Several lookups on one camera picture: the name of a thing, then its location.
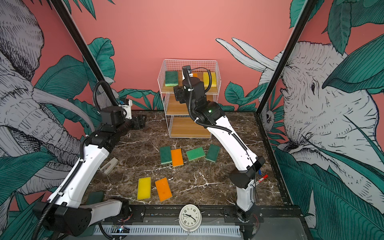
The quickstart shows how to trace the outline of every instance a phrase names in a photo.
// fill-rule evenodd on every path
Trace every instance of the dark brown marble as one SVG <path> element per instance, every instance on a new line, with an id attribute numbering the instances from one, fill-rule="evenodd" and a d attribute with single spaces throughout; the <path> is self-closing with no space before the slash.
<path id="1" fill-rule="evenodd" d="M 84 195 L 84 203 L 88 194 L 94 191 L 104 191 L 105 200 L 122 197 L 129 199 L 132 204 L 227 205 L 236 202 L 236 187 L 228 177 L 235 165 L 214 136 L 211 139 L 170 138 L 163 112 L 135 111 L 132 114 L 146 114 L 146 127 L 130 131 L 121 139 L 101 166 L 113 157 L 119 160 L 118 165 L 109 175 L 99 171 L 95 174 Z M 262 174 L 268 174 L 268 178 L 257 186 L 258 204 L 283 205 L 253 113 L 227 113 L 227 117 L 248 147 L 266 159 L 261 171 Z M 209 144 L 222 147 L 216 163 L 204 158 L 188 161 L 186 151 L 203 147 L 207 152 Z M 162 146 L 181 148 L 184 165 L 161 165 L 159 147 Z M 137 183 L 142 177 L 151 177 L 151 198 L 137 200 Z M 155 181 L 164 177 L 168 179 L 173 197 L 160 202 Z"/>

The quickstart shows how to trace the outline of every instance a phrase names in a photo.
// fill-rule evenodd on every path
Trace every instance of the alarm clock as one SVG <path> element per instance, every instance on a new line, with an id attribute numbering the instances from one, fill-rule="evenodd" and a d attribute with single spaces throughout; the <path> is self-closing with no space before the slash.
<path id="1" fill-rule="evenodd" d="M 179 214 L 180 227 L 186 232 L 196 231 L 201 225 L 201 212 L 193 204 L 185 205 Z"/>

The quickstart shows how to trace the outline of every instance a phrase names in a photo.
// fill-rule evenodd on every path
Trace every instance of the yellow sponge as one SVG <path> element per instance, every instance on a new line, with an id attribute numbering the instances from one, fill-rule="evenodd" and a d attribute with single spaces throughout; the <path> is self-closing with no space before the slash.
<path id="1" fill-rule="evenodd" d="M 217 87 L 217 83 L 216 83 L 216 73 L 215 72 L 211 72 L 211 75 L 212 75 L 212 85 L 211 87 Z M 208 72 L 203 72 L 203 82 L 204 82 L 204 87 L 208 87 L 208 84 L 209 84 L 209 75 L 208 75 Z"/>
<path id="2" fill-rule="evenodd" d="M 148 199 L 151 197 L 151 177 L 139 178 L 137 187 L 137 199 Z"/>

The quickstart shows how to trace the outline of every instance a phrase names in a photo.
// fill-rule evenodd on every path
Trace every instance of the white cable tray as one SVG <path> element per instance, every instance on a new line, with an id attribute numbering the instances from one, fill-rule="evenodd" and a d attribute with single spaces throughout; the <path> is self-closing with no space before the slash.
<path id="1" fill-rule="evenodd" d="M 188 235 L 177 225 L 124 225 L 129 229 L 129 233 L 112 233 L 113 235 Z M 104 231 L 111 235 L 112 226 L 103 225 Z M 95 226 L 94 235 L 102 235 L 98 225 Z M 196 231 L 190 232 L 189 235 L 211 235 L 224 237 L 239 237 L 240 226 L 200 226 Z"/>

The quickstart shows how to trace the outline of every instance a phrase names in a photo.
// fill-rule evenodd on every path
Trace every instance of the green sponge on shelf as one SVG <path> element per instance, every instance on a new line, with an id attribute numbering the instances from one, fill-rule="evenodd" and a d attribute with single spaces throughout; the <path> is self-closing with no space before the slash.
<path id="1" fill-rule="evenodd" d="M 161 147 L 160 150 L 161 164 L 167 164 L 172 162 L 172 155 L 170 152 L 170 146 Z"/>
<path id="2" fill-rule="evenodd" d="M 220 147 L 216 146 L 214 144 L 211 144 L 209 146 L 207 156 L 205 157 L 206 160 L 211 161 L 211 162 L 216 162 L 218 152 L 220 151 Z"/>
<path id="3" fill-rule="evenodd" d="M 179 75 L 177 71 L 166 71 L 166 87 L 178 86 Z"/>
<path id="4" fill-rule="evenodd" d="M 205 157 L 205 152 L 203 147 L 199 147 L 199 148 L 187 151 L 187 157 L 189 161 L 193 161 L 195 159 Z"/>

